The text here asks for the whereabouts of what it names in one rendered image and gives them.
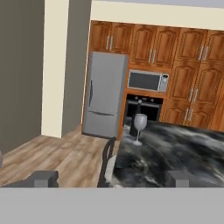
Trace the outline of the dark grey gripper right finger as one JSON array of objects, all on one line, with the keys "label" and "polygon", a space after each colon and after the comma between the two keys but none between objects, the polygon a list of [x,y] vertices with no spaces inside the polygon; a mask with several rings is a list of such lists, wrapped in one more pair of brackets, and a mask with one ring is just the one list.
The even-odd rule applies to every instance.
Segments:
[{"label": "dark grey gripper right finger", "polygon": [[183,188],[221,187],[220,184],[197,178],[195,175],[186,171],[168,171],[166,173],[166,186]]}]

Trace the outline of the grey steel fridge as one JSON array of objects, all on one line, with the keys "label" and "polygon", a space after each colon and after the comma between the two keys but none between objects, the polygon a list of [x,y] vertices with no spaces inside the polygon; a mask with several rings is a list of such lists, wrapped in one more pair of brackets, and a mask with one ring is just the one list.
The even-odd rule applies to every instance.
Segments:
[{"label": "grey steel fridge", "polygon": [[127,65],[127,54],[89,54],[84,134],[117,136]]}]

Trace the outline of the dark chair with pale seat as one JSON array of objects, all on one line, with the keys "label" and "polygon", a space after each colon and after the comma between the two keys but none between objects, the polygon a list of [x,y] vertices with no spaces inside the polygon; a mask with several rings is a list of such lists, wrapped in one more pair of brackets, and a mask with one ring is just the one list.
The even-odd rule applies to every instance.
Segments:
[{"label": "dark chair with pale seat", "polygon": [[112,173],[116,161],[116,156],[113,155],[115,142],[116,139],[111,137],[104,147],[100,177],[97,184],[98,188],[110,187],[110,181],[112,179]]}]

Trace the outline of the brown wooden cupboard run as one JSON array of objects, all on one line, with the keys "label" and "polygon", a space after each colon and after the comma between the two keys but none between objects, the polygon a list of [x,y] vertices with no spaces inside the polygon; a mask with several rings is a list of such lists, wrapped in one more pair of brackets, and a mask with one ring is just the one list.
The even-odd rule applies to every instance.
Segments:
[{"label": "brown wooden cupboard run", "polygon": [[[128,55],[117,136],[127,94],[162,98],[159,122],[217,130],[224,116],[224,31],[94,20],[91,52]],[[165,93],[128,88],[130,69],[169,74]]]}]

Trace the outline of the clear wine glass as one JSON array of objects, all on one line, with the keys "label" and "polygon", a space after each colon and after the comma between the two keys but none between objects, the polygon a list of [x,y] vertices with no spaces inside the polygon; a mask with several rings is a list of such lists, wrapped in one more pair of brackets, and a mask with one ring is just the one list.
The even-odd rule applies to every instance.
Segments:
[{"label": "clear wine glass", "polygon": [[141,146],[142,143],[139,141],[140,131],[143,130],[147,125],[147,115],[136,114],[134,119],[134,126],[137,130],[136,140],[133,142],[134,145]]}]

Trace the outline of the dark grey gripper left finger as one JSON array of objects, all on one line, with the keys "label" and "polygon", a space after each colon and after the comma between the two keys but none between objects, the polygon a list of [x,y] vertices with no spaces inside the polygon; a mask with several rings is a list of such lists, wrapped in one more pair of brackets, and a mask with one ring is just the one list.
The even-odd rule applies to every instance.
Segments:
[{"label": "dark grey gripper left finger", "polygon": [[58,187],[58,171],[35,171],[28,178],[19,180],[5,187],[18,187],[18,188],[29,188],[29,187]]}]

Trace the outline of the black built-in oven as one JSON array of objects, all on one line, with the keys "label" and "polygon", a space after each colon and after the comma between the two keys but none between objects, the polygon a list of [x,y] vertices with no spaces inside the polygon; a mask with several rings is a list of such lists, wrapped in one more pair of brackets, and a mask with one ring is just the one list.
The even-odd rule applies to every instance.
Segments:
[{"label": "black built-in oven", "polygon": [[141,113],[146,114],[149,121],[158,122],[164,101],[162,98],[127,94],[123,123],[126,125],[130,125],[132,115],[136,111],[139,100],[142,101]]}]

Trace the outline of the silver microwave oven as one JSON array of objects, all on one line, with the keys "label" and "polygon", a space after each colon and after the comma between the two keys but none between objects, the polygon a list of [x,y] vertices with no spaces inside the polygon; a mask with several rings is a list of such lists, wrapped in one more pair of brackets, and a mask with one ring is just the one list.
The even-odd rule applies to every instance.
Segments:
[{"label": "silver microwave oven", "polygon": [[130,69],[128,88],[165,93],[168,80],[168,73]]}]

